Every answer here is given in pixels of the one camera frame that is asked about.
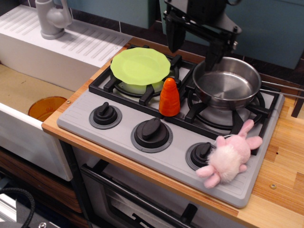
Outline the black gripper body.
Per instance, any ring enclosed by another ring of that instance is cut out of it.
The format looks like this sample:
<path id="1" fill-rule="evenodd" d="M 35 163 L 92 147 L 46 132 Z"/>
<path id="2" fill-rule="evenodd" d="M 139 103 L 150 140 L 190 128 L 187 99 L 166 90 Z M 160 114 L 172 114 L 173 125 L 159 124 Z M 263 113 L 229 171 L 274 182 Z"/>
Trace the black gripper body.
<path id="1" fill-rule="evenodd" d="M 172 15 L 183 24 L 186 32 L 208 42 L 216 39 L 230 40 L 242 33 L 242 29 L 225 13 L 226 6 L 236 6 L 239 0 L 166 0 L 164 20 Z"/>

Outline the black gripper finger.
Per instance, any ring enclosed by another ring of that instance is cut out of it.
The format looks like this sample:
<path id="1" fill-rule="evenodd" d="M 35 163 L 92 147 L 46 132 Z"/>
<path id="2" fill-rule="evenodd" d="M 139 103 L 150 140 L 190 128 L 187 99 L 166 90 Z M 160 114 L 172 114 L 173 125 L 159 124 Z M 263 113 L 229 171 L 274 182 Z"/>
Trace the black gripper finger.
<path id="1" fill-rule="evenodd" d="M 179 50 L 184 43 L 186 30 L 172 15 L 166 17 L 166 35 L 169 50 L 172 53 Z"/>
<path id="2" fill-rule="evenodd" d="M 210 42 L 205 58 L 205 71 L 211 71 L 214 65 L 219 63 L 226 54 L 234 52 L 237 45 L 238 42 L 235 40 L 216 39 L 215 41 Z"/>

